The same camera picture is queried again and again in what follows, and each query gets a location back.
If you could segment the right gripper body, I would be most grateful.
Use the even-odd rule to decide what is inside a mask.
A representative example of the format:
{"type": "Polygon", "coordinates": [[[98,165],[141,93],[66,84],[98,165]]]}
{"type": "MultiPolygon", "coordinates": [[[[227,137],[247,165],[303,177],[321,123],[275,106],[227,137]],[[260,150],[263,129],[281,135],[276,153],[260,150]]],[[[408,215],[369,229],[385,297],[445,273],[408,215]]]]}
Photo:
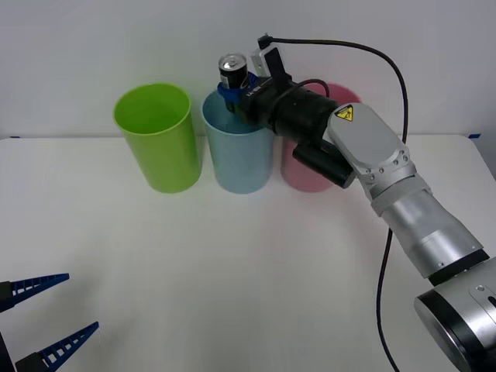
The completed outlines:
{"type": "Polygon", "coordinates": [[[288,88],[288,83],[272,77],[259,77],[240,95],[236,104],[238,118],[252,126],[270,128],[269,116],[276,99],[288,88]]]}

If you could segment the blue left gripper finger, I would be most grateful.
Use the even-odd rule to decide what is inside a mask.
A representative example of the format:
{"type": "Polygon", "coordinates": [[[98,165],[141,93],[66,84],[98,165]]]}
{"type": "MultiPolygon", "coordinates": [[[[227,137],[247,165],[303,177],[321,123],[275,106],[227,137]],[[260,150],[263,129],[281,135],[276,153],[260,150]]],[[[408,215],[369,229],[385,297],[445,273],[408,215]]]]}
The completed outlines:
{"type": "Polygon", "coordinates": [[[70,279],[69,274],[53,274],[42,277],[33,277],[21,281],[3,281],[1,288],[1,312],[14,308],[42,291],[46,291],[70,279]]]}
{"type": "Polygon", "coordinates": [[[15,363],[18,372],[55,372],[99,329],[94,322],[15,363]]]}

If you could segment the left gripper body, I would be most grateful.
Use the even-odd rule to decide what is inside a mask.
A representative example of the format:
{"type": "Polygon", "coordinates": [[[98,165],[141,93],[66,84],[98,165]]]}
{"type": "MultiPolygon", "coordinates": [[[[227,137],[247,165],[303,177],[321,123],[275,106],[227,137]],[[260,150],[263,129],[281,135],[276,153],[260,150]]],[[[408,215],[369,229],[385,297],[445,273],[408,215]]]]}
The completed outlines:
{"type": "Polygon", "coordinates": [[[16,372],[9,352],[5,345],[5,341],[0,334],[0,372],[16,372]]]}

